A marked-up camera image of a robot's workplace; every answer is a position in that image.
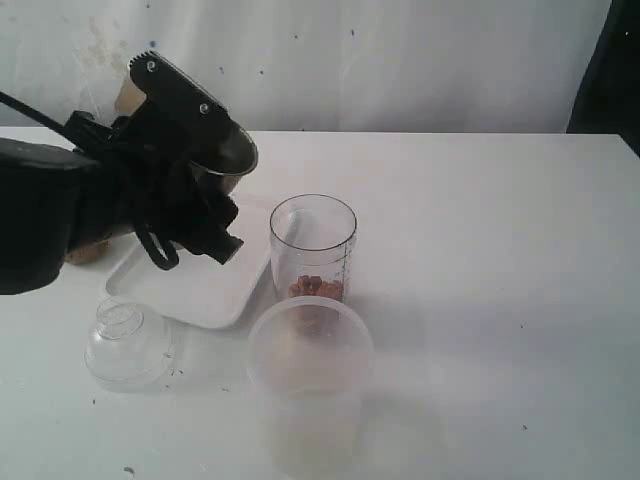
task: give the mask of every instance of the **white table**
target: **white table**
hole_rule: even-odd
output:
[[[351,304],[377,365],[346,478],[640,478],[640,160],[622,140],[254,138],[260,166],[240,191],[328,193],[359,218]],[[121,253],[0,298],[0,478],[280,478],[244,376],[268,299],[235,330],[185,329],[169,388],[90,378],[86,331]]]

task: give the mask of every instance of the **white plate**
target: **white plate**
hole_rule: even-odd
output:
[[[103,296],[133,298],[199,327],[235,323],[269,263],[269,215],[276,202],[249,195],[236,195],[234,201],[240,213],[229,232],[245,243],[226,265],[181,250],[178,266],[165,272],[137,244],[109,273]]]

